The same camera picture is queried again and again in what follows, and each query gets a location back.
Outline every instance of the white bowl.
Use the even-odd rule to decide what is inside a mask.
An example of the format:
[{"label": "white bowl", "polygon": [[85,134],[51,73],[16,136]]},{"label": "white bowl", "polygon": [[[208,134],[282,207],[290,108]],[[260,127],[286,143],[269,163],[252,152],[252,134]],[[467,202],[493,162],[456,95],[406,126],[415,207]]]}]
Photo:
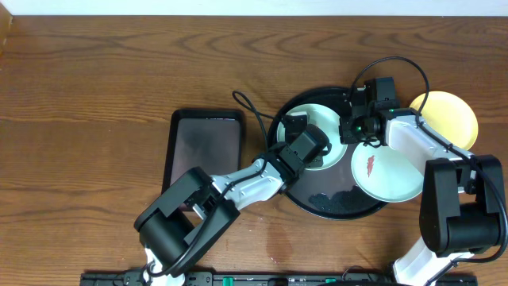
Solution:
[{"label": "white bowl", "polygon": [[352,154],[351,170],[358,186],[380,201],[404,202],[419,195],[423,188],[423,175],[388,146],[376,149],[358,145]]}]

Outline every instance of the white plate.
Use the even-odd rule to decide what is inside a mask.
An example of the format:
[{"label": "white plate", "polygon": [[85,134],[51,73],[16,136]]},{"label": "white plate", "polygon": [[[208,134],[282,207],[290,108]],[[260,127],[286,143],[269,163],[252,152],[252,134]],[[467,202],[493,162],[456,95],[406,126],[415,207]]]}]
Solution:
[{"label": "white plate", "polygon": [[362,190],[384,202],[407,201],[419,195],[423,188],[423,175],[401,153],[388,146],[376,149],[358,145],[352,154],[351,170]]},{"label": "white plate", "polygon": [[[323,156],[323,165],[321,167],[306,168],[306,170],[324,170],[335,165],[346,153],[347,145],[341,144],[339,137],[339,114],[321,104],[302,104],[289,110],[287,114],[291,115],[297,112],[306,112],[309,116],[309,124],[314,124],[323,130],[332,144],[332,150],[326,156]],[[286,139],[286,128],[282,123],[277,126],[277,142]]]}]

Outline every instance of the red sauce stain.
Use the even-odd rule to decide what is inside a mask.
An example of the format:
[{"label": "red sauce stain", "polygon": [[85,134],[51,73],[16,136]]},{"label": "red sauce stain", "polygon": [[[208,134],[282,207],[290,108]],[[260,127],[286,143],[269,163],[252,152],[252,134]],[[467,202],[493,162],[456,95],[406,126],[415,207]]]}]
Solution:
[{"label": "red sauce stain", "polygon": [[374,168],[374,155],[372,155],[370,158],[368,158],[367,160],[367,176],[370,178],[371,177],[371,173],[372,173],[372,169]]}]

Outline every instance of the yellow plate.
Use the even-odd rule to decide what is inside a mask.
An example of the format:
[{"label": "yellow plate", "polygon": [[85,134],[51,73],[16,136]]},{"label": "yellow plate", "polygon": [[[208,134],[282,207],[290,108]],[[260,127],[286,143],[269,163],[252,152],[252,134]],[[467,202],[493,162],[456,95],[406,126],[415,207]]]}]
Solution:
[{"label": "yellow plate", "polygon": [[[410,105],[417,110],[425,94]],[[469,150],[478,137],[478,121],[469,105],[456,95],[444,91],[431,91],[421,115],[430,127],[457,147]]]}]

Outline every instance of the white wall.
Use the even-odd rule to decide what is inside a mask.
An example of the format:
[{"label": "white wall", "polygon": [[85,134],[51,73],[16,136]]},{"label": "white wall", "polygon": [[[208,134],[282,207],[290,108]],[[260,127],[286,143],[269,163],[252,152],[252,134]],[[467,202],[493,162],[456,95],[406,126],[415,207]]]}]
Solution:
[{"label": "white wall", "polygon": [[0,0],[12,15],[508,16],[508,0]]}]

